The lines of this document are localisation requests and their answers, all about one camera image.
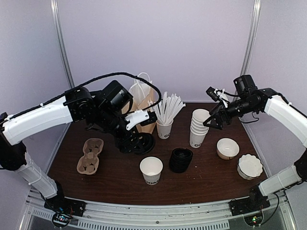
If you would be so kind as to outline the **brown paper bag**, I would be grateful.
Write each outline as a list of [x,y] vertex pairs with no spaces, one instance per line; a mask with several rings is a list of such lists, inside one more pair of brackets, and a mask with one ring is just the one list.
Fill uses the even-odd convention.
[[[133,85],[129,89],[129,93],[133,96],[132,111],[142,110],[149,106],[149,102],[154,102],[154,89],[142,82],[141,80],[134,79]],[[149,133],[152,134],[155,128],[156,122],[151,124],[141,126],[136,125],[139,133]]]

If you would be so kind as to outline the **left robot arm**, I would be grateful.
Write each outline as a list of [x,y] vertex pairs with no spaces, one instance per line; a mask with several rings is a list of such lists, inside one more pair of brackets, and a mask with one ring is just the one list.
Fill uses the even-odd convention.
[[85,120],[89,129],[97,125],[99,131],[111,134],[120,152],[143,155],[153,149],[155,140],[149,133],[140,133],[136,125],[152,122],[154,116],[146,110],[124,115],[121,110],[131,101],[132,95],[113,80],[100,91],[90,92],[85,87],[67,91],[22,115],[3,113],[0,116],[0,164],[21,175],[54,211],[64,213],[70,205],[60,183],[32,161],[23,140],[51,127]]

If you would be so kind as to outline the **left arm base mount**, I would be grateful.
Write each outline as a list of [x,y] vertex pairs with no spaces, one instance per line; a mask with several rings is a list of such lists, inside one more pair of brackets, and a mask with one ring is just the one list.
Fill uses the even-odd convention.
[[85,211],[86,203],[79,200],[68,198],[63,199],[46,199],[44,200],[44,207],[54,212],[51,222],[57,228],[64,228],[69,225],[74,216],[82,217]]

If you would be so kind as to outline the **black cup lid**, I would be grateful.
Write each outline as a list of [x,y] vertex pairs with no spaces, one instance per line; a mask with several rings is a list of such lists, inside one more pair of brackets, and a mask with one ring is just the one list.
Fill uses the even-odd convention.
[[155,146],[155,139],[150,133],[139,133],[138,144],[135,147],[134,153],[137,155],[144,155],[150,152]]

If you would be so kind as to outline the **white paper coffee cup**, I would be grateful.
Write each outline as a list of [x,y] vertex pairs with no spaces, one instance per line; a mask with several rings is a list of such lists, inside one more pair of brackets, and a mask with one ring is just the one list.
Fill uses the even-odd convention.
[[159,182],[164,166],[159,158],[150,156],[142,159],[139,167],[145,182],[148,185],[155,185]]

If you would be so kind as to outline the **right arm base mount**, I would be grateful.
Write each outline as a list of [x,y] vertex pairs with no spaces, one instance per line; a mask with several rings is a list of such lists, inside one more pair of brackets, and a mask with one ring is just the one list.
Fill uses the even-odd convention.
[[264,209],[270,207],[267,199],[253,203],[249,197],[231,199],[228,204],[232,216],[243,216],[245,223],[250,227],[259,227],[264,222]]

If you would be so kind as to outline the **cardboard cup carrier tray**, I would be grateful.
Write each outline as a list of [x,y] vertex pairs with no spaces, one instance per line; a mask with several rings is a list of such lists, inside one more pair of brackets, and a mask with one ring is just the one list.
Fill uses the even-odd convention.
[[79,174],[93,175],[99,166],[99,155],[103,150],[104,141],[100,138],[90,138],[83,145],[83,156],[77,164]]

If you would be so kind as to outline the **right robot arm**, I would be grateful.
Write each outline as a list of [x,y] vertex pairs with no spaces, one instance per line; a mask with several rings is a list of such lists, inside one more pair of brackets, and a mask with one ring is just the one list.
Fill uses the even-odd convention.
[[[293,107],[281,93],[271,88],[258,89],[251,75],[234,79],[234,85],[238,100],[231,103],[218,95],[218,89],[207,89],[206,93],[218,104],[210,111],[210,117],[203,121],[205,127],[221,130],[224,124],[231,124],[233,117],[263,112],[283,124],[303,146],[307,145],[307,117]],[[246,208],[252,212],[257,211],[264,204],[265,197],[306,180],[307,154],[303,153],[292,166],[251,188]]]

